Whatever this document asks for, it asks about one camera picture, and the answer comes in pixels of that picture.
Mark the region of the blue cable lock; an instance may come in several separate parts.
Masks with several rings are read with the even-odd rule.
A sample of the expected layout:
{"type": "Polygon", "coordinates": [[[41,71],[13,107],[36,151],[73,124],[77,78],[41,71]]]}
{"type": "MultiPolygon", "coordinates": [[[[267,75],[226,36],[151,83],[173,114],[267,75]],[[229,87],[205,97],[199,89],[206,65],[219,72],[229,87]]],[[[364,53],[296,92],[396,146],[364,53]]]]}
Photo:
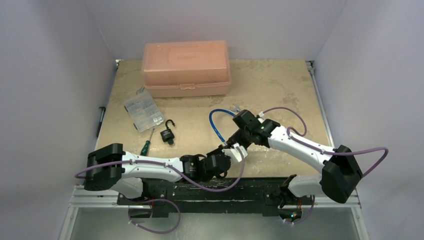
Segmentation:
{"type": "Polygon", "coordinates": [[[226,145],[227,144],[226,140],[221,135],[221,133],[219,132],[219,130],[217,129],[217,127],[216,127],[216,125],[214,124],[214,121],[213,121],[213,114],[217,113],[217,112],[226,113],[226,114],[231,115],[232,117],[235,117],[236,114],[234,114],[233,112],[226,110],[226,109],[217,108],[217,109],[213,109],[208,115],[208,120],[209,120],[209,123],[210,123],[212,129],[214,130],[214,132],[216,133],[216,135],[220,139],[220,141],[223,143],[223,145],[226,145]]]}

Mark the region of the black padlock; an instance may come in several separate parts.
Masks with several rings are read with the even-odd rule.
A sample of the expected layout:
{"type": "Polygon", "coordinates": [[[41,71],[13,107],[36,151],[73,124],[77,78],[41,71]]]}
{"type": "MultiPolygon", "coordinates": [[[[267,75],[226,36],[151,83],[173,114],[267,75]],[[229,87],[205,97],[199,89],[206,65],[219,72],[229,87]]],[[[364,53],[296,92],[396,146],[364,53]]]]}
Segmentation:
{"type": "Polygon", "coordinates": [[[168,145],[172,146],[174,145],[174,138],[175,135],[173,134],[172,130],[169,128],[168,124],[171,123],[172,126],[175,126],[175,123],[172,119],[168,119],[165,121],[165,130],[160,132],[161,139],[164,143],[167,143],[168,145]]]}

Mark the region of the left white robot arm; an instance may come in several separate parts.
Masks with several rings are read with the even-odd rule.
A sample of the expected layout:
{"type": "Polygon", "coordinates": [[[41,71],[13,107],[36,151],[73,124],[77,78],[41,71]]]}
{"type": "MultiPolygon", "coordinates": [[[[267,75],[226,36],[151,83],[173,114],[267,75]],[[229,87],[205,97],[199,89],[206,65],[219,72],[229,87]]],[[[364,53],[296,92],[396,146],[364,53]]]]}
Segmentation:
{"type": "Polygon", "coordinates": [[[143,187],[144,179],[171,183],[185,180],[208,192],[228,191],[240,181],[239,178],[220,189],[202,183],[220,178],[232,164],[243,163],[247,156],[246,149],[238,143],[229,148],[218,148],[207,156],[197,154],[174,158],[137,155],[124,151],[123,144],[113,143],[89,153],[86,169],[75,176],[84,179],[86,191],[113,190],[142,205],[149,199],[149,191],[143,187]]]}

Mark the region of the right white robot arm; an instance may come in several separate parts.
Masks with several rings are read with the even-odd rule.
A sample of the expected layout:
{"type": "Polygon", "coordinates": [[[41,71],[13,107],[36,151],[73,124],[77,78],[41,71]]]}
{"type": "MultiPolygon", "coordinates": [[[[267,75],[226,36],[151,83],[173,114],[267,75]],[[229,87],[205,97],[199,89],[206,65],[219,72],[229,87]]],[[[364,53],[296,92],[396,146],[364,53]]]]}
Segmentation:
{"type": "Polygon", "coordinates": [[[254,144],[287,153],[317,171],[315,175],[295,174],[285,180],[280,187],[280,196],[288,204],[311,195],[325,195],[344,204],[363,177],[355,157],[346,146],[334,149],[318,144],[248,110],[239,112],[233,121],[238,130],[222,150],[233,163],[247,157],[248,147],[254,144]]]}

